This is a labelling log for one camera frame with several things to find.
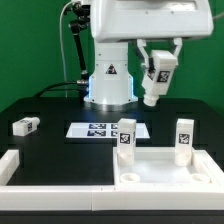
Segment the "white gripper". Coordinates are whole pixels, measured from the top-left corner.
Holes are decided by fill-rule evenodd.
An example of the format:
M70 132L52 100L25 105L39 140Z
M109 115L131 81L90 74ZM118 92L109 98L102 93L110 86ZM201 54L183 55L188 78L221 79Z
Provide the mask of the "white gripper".
M138 39L142 66L148 72L154 71L154 61L145 40L174 38L172 55L178 59L181 38L206 37L213 31L208 0L93 0L90 19L97 42Z

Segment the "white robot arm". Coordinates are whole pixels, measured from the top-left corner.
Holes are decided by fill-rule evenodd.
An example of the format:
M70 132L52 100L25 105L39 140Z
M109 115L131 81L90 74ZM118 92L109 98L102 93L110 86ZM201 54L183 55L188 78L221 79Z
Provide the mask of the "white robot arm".
M208 0L91 0L95 70L85 104L121 110L138 98L128 72L128 43L143 58L144 103L155 106L167 93L184 39L213 31Z

